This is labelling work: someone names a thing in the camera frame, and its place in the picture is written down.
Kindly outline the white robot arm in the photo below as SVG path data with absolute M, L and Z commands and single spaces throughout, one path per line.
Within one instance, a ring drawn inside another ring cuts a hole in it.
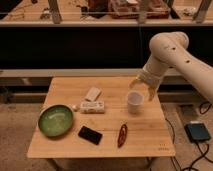
M 213 67 L 187 51 L 189 38 L 184 32 L 159 33 L 149 42 L 151 55 L 130 83 L 146 84 L 152 100 L 170 67 L 176 69 L 201 95 L 213 104 Z

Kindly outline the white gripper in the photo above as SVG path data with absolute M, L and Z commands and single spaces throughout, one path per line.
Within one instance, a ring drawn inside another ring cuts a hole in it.
M 138 75 L 129 84 L 129 88 L 133 89 L 136 85 L 146 83 L 149 88 L 149 101 L 152 101 L 164 77 L 164 68 L 162 66 L 145 65 Z

